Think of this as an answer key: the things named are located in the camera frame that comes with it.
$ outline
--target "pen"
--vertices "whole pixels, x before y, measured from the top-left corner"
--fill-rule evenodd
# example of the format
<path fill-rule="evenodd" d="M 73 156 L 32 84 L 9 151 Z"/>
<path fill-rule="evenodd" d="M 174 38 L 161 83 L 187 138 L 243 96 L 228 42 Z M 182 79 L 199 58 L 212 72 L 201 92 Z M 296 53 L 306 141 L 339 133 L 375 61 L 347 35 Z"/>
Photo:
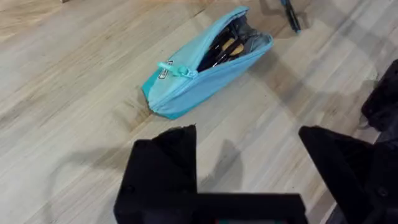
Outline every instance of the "pen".
<path fill-rule="evenodd" d="M 282 2 L 282 5 L 285 7 L 287 20 L 289 21 L 291 28 L 297 34 L 301 33 L 300 23 L 299 20 L 297 19 L 296 13 L 294 12 L 292 3 L 290 3 L 290 0 L 280 0 L 280 1 Z"/>

